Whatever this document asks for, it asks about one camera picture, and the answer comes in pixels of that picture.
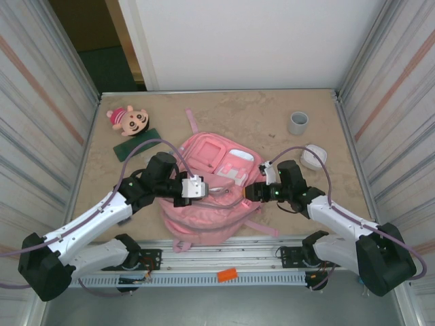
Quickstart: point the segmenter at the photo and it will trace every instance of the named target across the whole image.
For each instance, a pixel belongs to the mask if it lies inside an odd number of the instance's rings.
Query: gray cup
[[[305,113],[299,111],[293,112],[288,122],[288,132],[294,135],[303,134],[305,129],[307,129],[308,121],[308,116]]]

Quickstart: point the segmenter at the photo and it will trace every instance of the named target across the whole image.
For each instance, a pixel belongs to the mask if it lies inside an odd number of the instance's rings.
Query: stuffed toy
[[[123,129],[122,136],[137,136],[150,127],[150,117],[147,111],[143,109],[134,111],[131,105],[127,107],[127,110],[120,107],[115,111],[108,111],[107,116],[114,130]]]

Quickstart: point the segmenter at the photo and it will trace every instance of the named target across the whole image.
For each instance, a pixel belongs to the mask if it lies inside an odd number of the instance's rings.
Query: corrugated metal wall
[[[0,252],[65,219],[97,91],[45,1],[0,1]],[[24,283],[18,257],[0,281]],[[0,289],[0,324],[20,322],[32,290]]]
[[[379,219],[428,262],[413,289],[435,325],[435,1],[394,2],[341,96]]]

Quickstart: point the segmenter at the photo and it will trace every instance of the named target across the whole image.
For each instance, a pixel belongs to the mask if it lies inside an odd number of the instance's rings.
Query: white container
[[[308,126],[308,116],[300,111],[293,112],[288,122],[288,132],[296,136],[303,134]]]
[[[328,158],[328,154],[323,148],[316,145],[308,145],[307,148],[316,153],[324,164],[326,163],[326,158]],[[302,163],[302,165],[306,168],[314,171],[321,169],[321,164],[319,160],[309,151],[303,151],[302,156],[300,157],[300,163]]]

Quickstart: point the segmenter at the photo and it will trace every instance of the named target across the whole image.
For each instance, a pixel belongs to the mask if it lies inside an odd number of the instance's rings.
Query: backpack strap
[[[190,247],[192,246],[191,242],[183,242],[183,245],[180,247],[180,240],[178,239],[174,239],[174,241],[172,242],[172,250],[174,251],[174,253],[183,253],[184,251],[187,251],[190,249]]]
[[[190,127],[192,128],[192,132],[194,134],[197,134],[199,129],[198,129],[198,125],[196,124],[195,117],[193,116],[192,110],[188,107],[186,108],[185,111],[186,111],[186,115],[188,116]]]
[[[268,234],[269,236],[274,236],[275,238],[279,236],[279,231],[277,229],[271,228],[270,226],[258,224],[256,222],[251,221],[250,219],[246,220],[245,225],[249,226],[254,230]]]

